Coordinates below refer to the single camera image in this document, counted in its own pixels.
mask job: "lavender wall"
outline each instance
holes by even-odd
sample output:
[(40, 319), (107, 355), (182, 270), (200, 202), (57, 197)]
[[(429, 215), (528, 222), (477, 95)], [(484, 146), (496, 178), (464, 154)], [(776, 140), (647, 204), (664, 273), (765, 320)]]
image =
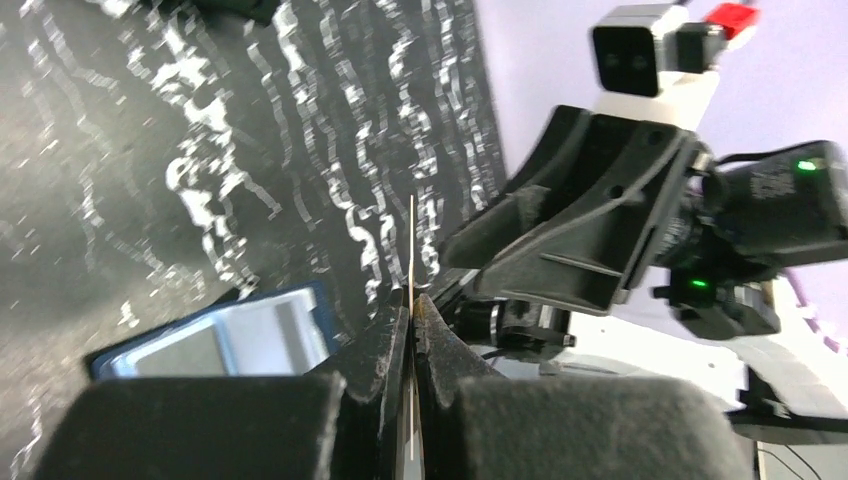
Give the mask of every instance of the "lavender wall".
[[(524, 161), (557, 104), (591, 107), (599, 88), (588, 29), (621, 0), (478, 0), (485, 52), (507, 169)], [(693, 17), (718, 2), (695, 0)], [(848, 149), (848, 3), (766, 0), (756, 37), (722, 61), (723, 80), (700, 129), (718, 155), (764, 151), (816, 139)], [(803, 268), (799, 276), (819, 317), (848, 338), (848, 263)], [(646, 286), (662, 281), (651, 272)], [(619, 316), (680, 336), (687, 333), (643, 290)], [(798, 467), (782, 447), (781, 458)], [(848, 448), (800, 450), (823, 478), (848, 471)], [(792, 478), (771, 459), (769, 479)], [(814, 478), (803, 472), (804, 478)]]

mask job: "black foam pad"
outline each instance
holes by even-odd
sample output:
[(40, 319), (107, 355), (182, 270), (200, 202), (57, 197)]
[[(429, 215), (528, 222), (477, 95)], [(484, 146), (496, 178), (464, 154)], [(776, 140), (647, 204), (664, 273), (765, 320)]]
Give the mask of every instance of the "black foam pad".
[(454, 405), (474, 479), (742, 480), (729, 422), (696, 386), (662, 378), (463, 382)]
[(95, 384), (35, 479), (329, 478), (343, 391), (338, 375)]

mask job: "black cable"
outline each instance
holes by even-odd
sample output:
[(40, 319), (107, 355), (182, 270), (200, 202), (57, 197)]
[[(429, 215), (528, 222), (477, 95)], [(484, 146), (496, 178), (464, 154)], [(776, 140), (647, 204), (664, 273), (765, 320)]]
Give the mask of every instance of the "black cable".
[(789, 470), (790, 472), (792, 472), (792, 473), (793, 473), (796, 477), (800, 478), (801, 480), (804, 480), (804, 477), (802, 477), (802, 476), (801, 476), (798, 472), (796, 472), (795, 470), (793, 470), (793, 469), (792, 469), (792, 467), (790, 467), (790, 466), (789, 466), (789, 465), (788, 465), (785, 461), (783, 461), (783, 459), (782, 459), (782, 458), (778, 457), (778, 456), (777, 456), (777, 455), (775, 455), (773, 452), (770, 452), (770, 451), (768, 451), (768, 450), (763, 450), (762, 448), (758, 448), (758, 449), (757, 449), (757, 451), (760, 451), (760, 452), (767, 453), (767, 454), (771, 455), (771, 456), (772, 456), (775, 460), (777, 460), (778, 462), (780, 462), (780, 463), (781, 463), (784, 467), (786, 467), (786, 469), (787, 469), (787, 470)]
[(821, 475), (819, 475), (819, 472), (817, 472), (817, 471), (816, 471), (816, 469), (815, 469), (815, 468), (813, 468), (813, 466), (812, 466), (812, 465), (810, 465), (810, 462), (808, 462), (808, 461), (804, 460), (804, 457), (802, 457), (801, 455), (799, 455), (799, 454), (798, 454), (798, 452), (796, 452), (794, 448), (790, 447), (789, 445), (784, 445), (784, 447), (786, 447), (786, 449), (787, 449), (787, 450), (789, 450), (790, 452), (792, 452), (792, 455), (795, 455), (795, 457), (796, 457), (798, 460), (801, 460), (801, 462), (802, 462), (804, 465), (806, 465), (806, 466), (807, 466), (807, 468), (809, 468), (811, 472), (813, 472), (813, 475), (815, 475), (815, 476), (816, 476), (816, 478), (817, 478), (818, 480), (822, 480)]
[(504, 355), (506, 355), (506, 350), (503, 349), (503, 348), (499, 348), (497, 350), (492, 350), (489, 353), (484, 353), (483, 355), (480, 355), (480, 357), (483, 360), (489, 360), (489, 359), (492, 359), (492, 358), (503, 357)]

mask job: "cable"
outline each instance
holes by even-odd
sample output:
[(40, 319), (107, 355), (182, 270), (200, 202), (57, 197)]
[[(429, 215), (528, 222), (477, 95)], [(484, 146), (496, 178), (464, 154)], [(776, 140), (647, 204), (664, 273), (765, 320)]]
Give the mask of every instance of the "cable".
[(484, 353), (483, 355), (480, 355), (480, 357), (483, 360), (489, 360), (489, 359), (492, 359), (492, 358), (502, 357), (504, 355), (506, 355), (506, 350), (503, 349), (503, 348), (499, 348), (497, 350), (492, 350), (489, 353)]
[(817, 471), (816, 471), (816, 469), (815, 469), (815, 468), (813, 468), (813, 466), (812, 466), (812, 465), (810, 465), (810, 462), (808, 462), (808, 461), (804, 460), (804, 457), (802, 457), (801, 455), (799, 455), (799, 454), (798, 454), (798, 452), (796, 452), (794, 448), (790, 447), (789, 445), (784, 445), (784, 447), (786, 447), (786, 449), (787, 449), (787, 450), (789, 450), (790, 452), (792, 452), (792, 455), (795, 455), (795, 457), (796, 457), (798, 460), (801, 460), (801, 462), (802, 462), (804, 465), (806, 465), (806, 466), (807, 466), (807, 468), (809, 468), (811, 472), (813, 472), (813, 475), (815, 475), (815, 476), (816, 476), (816, 478), (817, 478), (818, 480), (822, 480), (821, 475), (819, 475), (819, 472), (817, 472)]
[(754, 447), (752, 452), (754, 454), (754, 480), (768, 480), (768, 477), (766, 476), (765, 456), (760, 451), (760, 445), (762, 445), (762, 443), (756, 440), (751, 443), (751, 446)]
[(767, 455), (771, 455), (771, 456), (772, 456), (772, 458), (774, 458), (775, 460), (777, 460), (778, 462), (780, 462), (780, 463), (781, 463), (781, 465), (783, 465), (784, 467), (786, 467), (786, 469), (787, 469), (787, 470), (789, 470), (790, 472), (792, 472), (792, 473), (793, 473), (796, 477), (800, 478), (801, 480), (804, 480), (804, 477), (802, 477), (802, 476), (801, 476), (798, 472), (796, 472), (796, 471), (795, 471), (792, 467), (790, 467), (790, 466), (789, 466), (789, 465), (788, 465), (785, 461), (783, 461), (783, 459), (782, 459), (782, 458), (778, 457), (778, 456), (777, 456), (777, 455), (775, 455), (773, 452), (770, 452), (770, 451), (768, 451), (768, 450), (764, 450), (764, 449), (762, 449), (762, 448), (758, 448), (757, 450), (758, 450), (758, 451), (760, 451), (760, 452), (763, 452), (763, 453), (765, 453), (765, 454), (767, 454)]

